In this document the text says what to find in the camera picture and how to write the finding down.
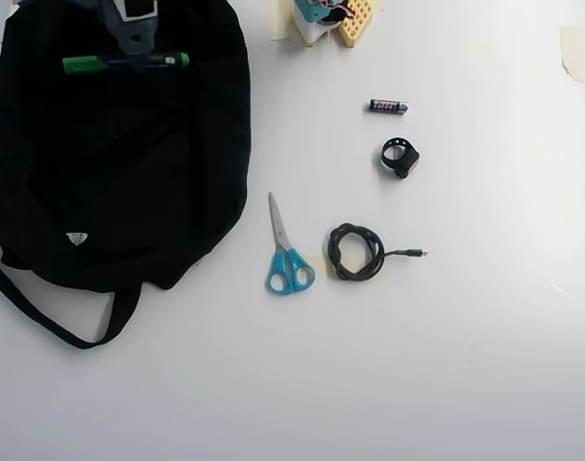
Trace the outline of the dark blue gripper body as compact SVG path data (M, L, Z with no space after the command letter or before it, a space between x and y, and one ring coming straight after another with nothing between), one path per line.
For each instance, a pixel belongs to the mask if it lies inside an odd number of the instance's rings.
M153 0L101 0L98 10L118 48L135 72L143 72L155 47L158 2Z

